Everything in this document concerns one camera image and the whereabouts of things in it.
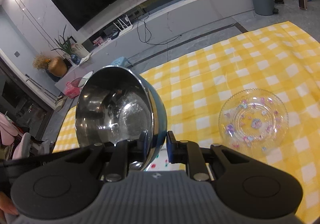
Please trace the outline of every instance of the glass door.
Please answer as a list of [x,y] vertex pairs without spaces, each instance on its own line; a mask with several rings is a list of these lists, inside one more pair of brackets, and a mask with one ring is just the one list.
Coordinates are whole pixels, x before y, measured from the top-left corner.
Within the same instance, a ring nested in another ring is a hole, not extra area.
[[0,112],[24,132],[41,140],[53,109],[0,59]]

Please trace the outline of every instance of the stainless steel bowl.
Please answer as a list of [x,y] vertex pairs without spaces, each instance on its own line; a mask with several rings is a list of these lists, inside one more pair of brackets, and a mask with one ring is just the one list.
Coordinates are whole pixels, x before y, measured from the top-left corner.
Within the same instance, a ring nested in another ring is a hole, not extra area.
[[167,115],[156,90],[141,76],[118,66],[106,66],[84,85],[76,108],[80,147],[99,142],[116,144],[148,133],[147,159],[132,169],[143,170],[157,156],[167,131]]

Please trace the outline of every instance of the floor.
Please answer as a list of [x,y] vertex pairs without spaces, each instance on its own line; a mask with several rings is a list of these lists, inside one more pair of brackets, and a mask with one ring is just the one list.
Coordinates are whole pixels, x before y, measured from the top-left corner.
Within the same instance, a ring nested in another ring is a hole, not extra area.
[[[297,0],[284,0],[284,4],[276,4],[275,7],[279,9],[278,14],[261,16],[254,11],[244,12],[186,32],[165,45],[147,49],[129,58],[134,64],[132,70],[140,74],[219,41],[284,21],[294,23],[320,42],[320,0],[308,2],[306,11],[298,8]],[[50,139],[55,142],[66,113],[69,108],[76,106],[76,103],[77,98],[68,99],[60,111],[53,113],[43,140]]]

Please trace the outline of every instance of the metal screw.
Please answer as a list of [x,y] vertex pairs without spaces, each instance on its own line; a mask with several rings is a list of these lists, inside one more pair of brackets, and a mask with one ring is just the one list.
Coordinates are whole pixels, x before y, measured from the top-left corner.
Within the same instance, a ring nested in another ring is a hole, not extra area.
[[210,178],[210,176],[206,173],[203,173],[203,172],[199,172],[199,173],[196,173],[194,176],[193,176],[193,179],[195,179],[196,181],[206,181]]
[[117,173],[110,173],[105,177],[108,182],[117,182],[121,180],[121,176]]

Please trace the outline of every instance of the human hand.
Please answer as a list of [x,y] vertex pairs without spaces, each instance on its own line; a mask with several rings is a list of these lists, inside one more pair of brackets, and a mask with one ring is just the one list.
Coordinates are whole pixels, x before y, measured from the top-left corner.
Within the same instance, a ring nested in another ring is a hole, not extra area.
[[3,192],[0,192],[0,218],[5,220],[4,213],[18,215],[18,211],[11,199]]

